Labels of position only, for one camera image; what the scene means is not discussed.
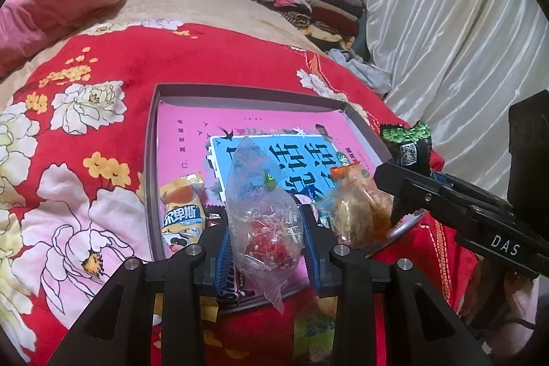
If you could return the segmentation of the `brown snack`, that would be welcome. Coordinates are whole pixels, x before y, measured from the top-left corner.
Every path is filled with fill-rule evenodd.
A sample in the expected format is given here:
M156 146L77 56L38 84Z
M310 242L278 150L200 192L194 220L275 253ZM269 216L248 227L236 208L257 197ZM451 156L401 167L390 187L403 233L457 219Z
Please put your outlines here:
M332 167L330 174L335 187L315 205L320 220L352 248L385 240L393 227L393 196L378 189L362 164Z

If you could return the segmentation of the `clear bag red candy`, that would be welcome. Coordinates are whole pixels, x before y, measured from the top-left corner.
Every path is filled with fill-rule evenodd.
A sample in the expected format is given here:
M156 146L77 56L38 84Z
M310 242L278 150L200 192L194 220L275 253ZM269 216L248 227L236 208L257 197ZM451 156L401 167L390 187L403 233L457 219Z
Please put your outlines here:
M301 210L279 185L283 179L278 165L245 137L225 185L234 265L279 313L284 312L282 289L304 247Z

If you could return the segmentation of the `yellow candy packet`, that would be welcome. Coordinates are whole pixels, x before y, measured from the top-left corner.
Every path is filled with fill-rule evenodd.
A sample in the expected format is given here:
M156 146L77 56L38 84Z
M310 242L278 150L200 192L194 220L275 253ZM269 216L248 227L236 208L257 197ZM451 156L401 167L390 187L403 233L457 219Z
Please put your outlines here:
M201 194L205 181L200 173L178 177L159 189L165 215L161 235L171 253L199 242L206 225Z

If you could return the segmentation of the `green clear pastry packet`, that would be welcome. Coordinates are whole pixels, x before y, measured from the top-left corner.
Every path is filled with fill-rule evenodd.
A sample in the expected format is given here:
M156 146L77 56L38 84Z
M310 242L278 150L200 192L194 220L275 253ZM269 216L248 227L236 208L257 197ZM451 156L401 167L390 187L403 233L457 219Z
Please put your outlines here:
M294 320L293 358L299 365L329 365L337 297L311 298Z

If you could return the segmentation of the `black green snack packet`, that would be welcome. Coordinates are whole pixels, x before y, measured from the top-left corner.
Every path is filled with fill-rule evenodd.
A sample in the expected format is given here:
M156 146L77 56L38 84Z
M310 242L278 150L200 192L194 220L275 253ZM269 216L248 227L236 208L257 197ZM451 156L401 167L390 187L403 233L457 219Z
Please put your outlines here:
M379 136L397 164L415 173L430 176L432 133L421 121L412 127L381 125Z

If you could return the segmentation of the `Snickers bar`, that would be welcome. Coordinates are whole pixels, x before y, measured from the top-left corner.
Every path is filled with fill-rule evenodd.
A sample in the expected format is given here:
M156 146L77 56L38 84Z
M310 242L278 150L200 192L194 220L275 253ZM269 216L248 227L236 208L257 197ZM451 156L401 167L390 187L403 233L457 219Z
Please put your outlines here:
M207 205L205 212L206 228L218 226L226 216L225 207L222 205ZM248 298L255 296L256 292L246 285L244 275L237 270L234 262L231 262L226 269L224 280L218 287L218 300L225 306L237 306Z

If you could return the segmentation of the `round green label pastry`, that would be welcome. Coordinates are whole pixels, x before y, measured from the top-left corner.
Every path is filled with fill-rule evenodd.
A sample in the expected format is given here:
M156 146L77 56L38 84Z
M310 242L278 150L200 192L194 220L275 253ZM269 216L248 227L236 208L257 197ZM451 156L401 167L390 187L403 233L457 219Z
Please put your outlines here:
M412 214L404 215L397 224L387 232L387 240L391 243L393 240L397 240L408 231L417 225L421 218L426 214L426 211L421 209L413 212Z

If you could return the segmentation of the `light blue crumpled cloth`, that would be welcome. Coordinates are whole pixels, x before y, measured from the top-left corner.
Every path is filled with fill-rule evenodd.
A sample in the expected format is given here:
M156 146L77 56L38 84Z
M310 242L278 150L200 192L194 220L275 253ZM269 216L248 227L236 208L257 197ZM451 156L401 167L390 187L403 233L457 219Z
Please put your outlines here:
M342 50L331 48L328 57L347 68L363 84L372 89L379 97L386 96L391 91L391 75L377 66L365 62L352 49Z

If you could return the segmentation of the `red floral quilt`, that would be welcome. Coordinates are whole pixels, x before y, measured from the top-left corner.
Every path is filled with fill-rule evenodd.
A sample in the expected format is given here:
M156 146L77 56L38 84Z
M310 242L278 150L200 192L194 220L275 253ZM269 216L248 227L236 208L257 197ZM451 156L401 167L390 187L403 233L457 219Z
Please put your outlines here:
M338 98L395 123L347 69L308 50L199 24L111 26L34 63L1 115L1 324L30 365L130 256L150 256L144 139L157 84L233 84Z

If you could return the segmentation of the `white satin curtain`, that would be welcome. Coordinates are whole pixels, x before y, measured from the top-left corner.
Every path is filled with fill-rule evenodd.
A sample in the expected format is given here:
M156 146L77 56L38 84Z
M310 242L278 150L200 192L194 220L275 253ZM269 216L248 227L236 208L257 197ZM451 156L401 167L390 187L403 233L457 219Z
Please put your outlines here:
M509 108L548 87L548 21L536 0L366 0L367 44L389 71L387 106L430 126L455 176L500 197Z

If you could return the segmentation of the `stack of folded clothes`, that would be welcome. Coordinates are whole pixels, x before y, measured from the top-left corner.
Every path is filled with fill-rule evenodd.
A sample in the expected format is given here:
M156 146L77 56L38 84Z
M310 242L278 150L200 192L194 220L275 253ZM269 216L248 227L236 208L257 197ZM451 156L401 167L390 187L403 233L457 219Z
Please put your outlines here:
M258 0L324 52L349 51L364 39L364 0Z

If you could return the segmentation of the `beige bed sheet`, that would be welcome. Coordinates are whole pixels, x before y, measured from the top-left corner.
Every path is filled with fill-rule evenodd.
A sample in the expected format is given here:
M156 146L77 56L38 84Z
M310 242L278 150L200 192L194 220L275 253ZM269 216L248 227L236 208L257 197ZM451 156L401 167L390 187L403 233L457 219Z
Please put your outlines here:
M134 22L166 27L173 21L208 25L315 53L320 51L279 14L250 0L123 0L77 22L50 46L3 77L1 107L11 103L13 95L25 85L37 67L55 57L72 36L97 29L105 23L118 30L122 25Z

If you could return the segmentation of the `pink rolled blanket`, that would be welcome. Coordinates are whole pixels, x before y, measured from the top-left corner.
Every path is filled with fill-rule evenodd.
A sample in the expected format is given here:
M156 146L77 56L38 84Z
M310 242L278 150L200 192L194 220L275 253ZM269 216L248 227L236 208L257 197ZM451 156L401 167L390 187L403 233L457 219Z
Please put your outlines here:
M1 75L27 60L96 13L122 0L5 0L1 6Z

